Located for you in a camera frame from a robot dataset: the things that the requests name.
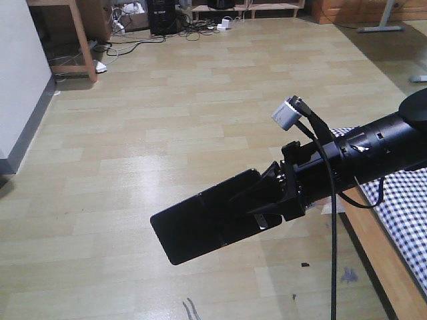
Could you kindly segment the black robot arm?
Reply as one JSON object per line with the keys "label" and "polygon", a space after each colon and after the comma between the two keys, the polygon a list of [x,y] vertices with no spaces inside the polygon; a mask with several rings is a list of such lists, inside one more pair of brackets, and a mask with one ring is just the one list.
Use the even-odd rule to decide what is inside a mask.
{"label": "black robot arm", "polygon": [[278,214],[289,221],[309,204],[400,170],[426,166],[426,90],[401,102],[397,112],[335,136],[297,96],[273,112],[285,130],[306,117],[316,134],[311,143],[282,147],[284,159],[272,163],[260,181],[234,195],[230,203],[248,215]]}

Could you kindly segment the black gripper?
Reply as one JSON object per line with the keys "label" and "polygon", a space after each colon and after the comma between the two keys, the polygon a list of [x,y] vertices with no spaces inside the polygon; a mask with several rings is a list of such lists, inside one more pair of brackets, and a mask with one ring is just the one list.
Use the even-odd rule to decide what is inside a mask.
{"label": "black gripper", "polygon": [[330,142],[323,149],[326,160],[314,142],[301,145],[292,141],[282,147],[281,169],[286,175],[283,199],[280,199],[283,190],[278,179],[280,166],[274,161],[256,182],[244,187],[231,201],[250,202],[245,215],[281,215],[286,221],[304,216],[308,205],[332,194],[331,181],[335,192],[339,192],[343,185],[344,178],[340,174],[342,155],[338,146]]}

